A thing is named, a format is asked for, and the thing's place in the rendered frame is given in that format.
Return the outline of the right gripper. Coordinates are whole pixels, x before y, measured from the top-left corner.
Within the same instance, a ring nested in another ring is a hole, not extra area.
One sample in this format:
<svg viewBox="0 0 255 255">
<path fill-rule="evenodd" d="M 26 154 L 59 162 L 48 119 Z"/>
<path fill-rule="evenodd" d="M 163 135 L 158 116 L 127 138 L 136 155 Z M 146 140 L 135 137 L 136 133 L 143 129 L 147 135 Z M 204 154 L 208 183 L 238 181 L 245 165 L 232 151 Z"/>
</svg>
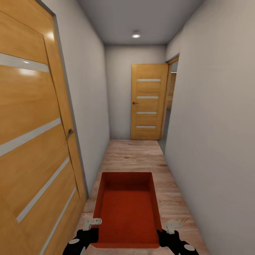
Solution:
<svg viewBox="0 0 255 255">
<path fill-rule="evenodd" d="M 170 248 L 170 250 L 173 252 L 172 243 L 175 239 L 179 239 L 179 232 L 174 231 L 175 234 L 169 234 L 163 229 L 162 229 L 162 232 L 160 232 L 159 230 L 157 230 L 157 232 L 159 234 L 159 245 L 161 247 L 168 246 Z"/>
</svg>

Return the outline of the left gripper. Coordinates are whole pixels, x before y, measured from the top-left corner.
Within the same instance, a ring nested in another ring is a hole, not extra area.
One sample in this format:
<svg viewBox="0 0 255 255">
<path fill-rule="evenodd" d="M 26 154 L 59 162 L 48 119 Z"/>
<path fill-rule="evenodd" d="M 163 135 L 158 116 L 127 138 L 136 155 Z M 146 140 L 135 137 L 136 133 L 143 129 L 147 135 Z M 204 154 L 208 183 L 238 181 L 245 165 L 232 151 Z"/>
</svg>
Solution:
<svg viewBox="0 0 255 255">
<path fill-rule="evenodd" d="M 97 243 L 98 232 L 99 232 L 98 228 L 91 228 L 88 231 L 83 231 L 82 229 L 80 229 L 77 231 L 76 236 L 86 235 L 86 237 L 88 238 L 88 246 L 89 246 L 91 243 Z"/>
</svg>

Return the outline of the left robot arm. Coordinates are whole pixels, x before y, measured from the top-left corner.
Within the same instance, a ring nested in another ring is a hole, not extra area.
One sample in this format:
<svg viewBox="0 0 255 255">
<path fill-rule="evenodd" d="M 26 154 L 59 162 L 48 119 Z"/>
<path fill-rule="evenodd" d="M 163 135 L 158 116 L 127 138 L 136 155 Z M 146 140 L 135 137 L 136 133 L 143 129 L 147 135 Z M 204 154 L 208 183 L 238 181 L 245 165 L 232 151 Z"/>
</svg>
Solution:
<svg viewBox="0 0 255 255">
<path fill-rule="evenodd" d="M 85 249 L 98 241 L 99 229 L 91 226 L 100 224 L 102 224 L 100 218 L 85 219 L 83 229 L 78 230 L 76 237 L 69 241 L 63 255 L 85 255 Z"/>
</svg>

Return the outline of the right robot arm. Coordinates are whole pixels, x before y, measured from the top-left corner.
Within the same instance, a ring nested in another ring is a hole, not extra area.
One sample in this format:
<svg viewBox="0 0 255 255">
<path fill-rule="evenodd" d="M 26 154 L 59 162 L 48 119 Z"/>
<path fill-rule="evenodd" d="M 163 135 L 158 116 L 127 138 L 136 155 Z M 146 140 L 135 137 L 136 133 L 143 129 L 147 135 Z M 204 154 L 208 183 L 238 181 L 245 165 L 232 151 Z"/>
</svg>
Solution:
<svg viewBox="0 0 255 255">
<path fill-rule="evenodd" d="M 162 232 L 157 230 L 159 234 L 159 245 L 161 247 L 168 246 L 175 255 L 199 255 L 194 246 L 188 244 L 186 241 L 181 241 L 179 239 L 179 232 L 174 231 L 174 228 L 182 227 L 180 221 L 167 222 L 165 226 L 168 230 L 162 229 Z"/>
</svg>

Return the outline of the storage box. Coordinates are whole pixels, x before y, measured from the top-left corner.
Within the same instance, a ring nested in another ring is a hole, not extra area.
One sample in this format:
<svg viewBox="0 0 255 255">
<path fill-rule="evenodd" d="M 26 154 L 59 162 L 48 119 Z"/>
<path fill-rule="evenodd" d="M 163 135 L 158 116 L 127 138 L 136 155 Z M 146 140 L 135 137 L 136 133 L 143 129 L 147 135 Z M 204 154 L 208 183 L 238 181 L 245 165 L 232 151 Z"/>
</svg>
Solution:
<svg viewBox="0 0 255 255">
<path fill-rule="evenodd" d="M 93 218 L 96 248 L 158 249 L 162 225 L 152 172 L 103 172 Z"/>
</svg>

